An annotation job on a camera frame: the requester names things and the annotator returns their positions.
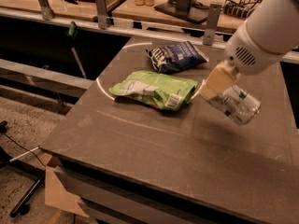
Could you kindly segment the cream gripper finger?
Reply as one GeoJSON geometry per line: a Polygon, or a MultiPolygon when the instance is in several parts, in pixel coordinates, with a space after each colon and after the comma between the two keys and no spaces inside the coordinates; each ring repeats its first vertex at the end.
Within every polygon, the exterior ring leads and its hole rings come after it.
{"type": "Polygon", "coordinates": [[[199,94],[205,100],[211,100],[237,82],[240,73],[237,68],[224,60],[217,64],[209,76],[202,82],[199,94]]]}

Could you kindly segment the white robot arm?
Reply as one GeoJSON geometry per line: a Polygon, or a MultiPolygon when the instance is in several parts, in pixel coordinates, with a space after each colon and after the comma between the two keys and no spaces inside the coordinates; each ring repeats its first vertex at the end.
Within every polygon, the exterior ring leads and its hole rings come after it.
{"type": "Polygon", "coordinates": [[[299,0],[263,0],[237,28],[199,93],[211,100],[242,76],[261,73],[299,44],[299,0]]]}

